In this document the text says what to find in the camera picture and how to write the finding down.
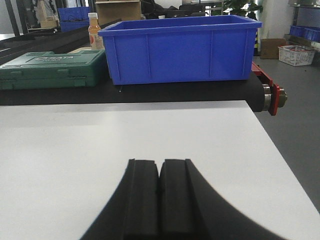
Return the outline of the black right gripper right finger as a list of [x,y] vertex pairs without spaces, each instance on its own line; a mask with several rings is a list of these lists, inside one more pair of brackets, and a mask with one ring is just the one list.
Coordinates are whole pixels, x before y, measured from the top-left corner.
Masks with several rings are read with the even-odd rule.
[[280,240],[225,200],[190,159],[166,159],[160,171],[163,240]]

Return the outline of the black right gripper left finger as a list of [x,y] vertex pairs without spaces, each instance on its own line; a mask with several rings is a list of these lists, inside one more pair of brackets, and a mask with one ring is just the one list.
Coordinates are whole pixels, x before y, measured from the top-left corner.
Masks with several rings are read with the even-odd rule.
[[123,177],[83,240],[153,240],[158,237],[158,169],[130,159]]

